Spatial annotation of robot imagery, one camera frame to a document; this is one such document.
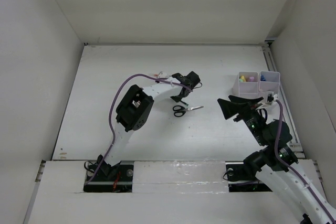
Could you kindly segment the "black handled scissors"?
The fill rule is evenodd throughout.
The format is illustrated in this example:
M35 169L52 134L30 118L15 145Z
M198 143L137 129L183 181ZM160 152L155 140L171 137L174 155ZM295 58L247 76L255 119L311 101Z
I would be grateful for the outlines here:
M195 107L184 107L184 106L180 106L180 105L176 105L173 107L173 112L174 112L174 116L177 118L182 117L186 112L190 112L190 111L194 111L194 110L198 110L198 109L202 109L203 106L195 106Z

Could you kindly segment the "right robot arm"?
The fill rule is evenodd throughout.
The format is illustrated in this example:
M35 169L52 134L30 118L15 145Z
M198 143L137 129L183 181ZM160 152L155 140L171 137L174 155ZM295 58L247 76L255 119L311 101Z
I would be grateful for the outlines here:
M335 208L317 190L288 145L292 136L283 114L268 122L261 101L234 95L217 100L224 118L243 121L262 147L241 163L228 163L223 179L233 186L265 184L300 223L335 223Z

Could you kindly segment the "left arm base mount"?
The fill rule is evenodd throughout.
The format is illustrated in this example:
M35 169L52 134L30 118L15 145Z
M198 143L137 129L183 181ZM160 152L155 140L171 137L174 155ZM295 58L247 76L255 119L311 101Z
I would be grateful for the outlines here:
M85 161L86 170L83 190L86 193L131 193L133 186L134 162L120 162L111 167L103 163L91 182L98 163Z

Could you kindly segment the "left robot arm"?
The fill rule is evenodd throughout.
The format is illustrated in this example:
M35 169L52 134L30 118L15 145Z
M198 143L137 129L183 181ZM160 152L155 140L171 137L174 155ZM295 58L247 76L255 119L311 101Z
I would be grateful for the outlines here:
M148 87L136 84L129 87L119 104L117 98L122 88L133 78L144 77L154 81ZM129 142L131 135L145 125L155 102L172 99L179 103L187 97L201 82L199 75L191 71L183 76L175 73L165 77L150 77L145 74L134 74L126 79L118 89L109 112L109 126L112 132L111 143L106 152L97 159L95 173L105 180L112 180L117 175L117 165L121 162L121 154Z

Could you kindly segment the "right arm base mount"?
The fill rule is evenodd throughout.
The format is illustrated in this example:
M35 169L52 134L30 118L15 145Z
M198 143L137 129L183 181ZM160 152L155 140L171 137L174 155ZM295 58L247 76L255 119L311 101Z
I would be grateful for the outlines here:
M243 162L226 162L223 180L228 182L230 193L271 192L271 189L256 177L244 171Z

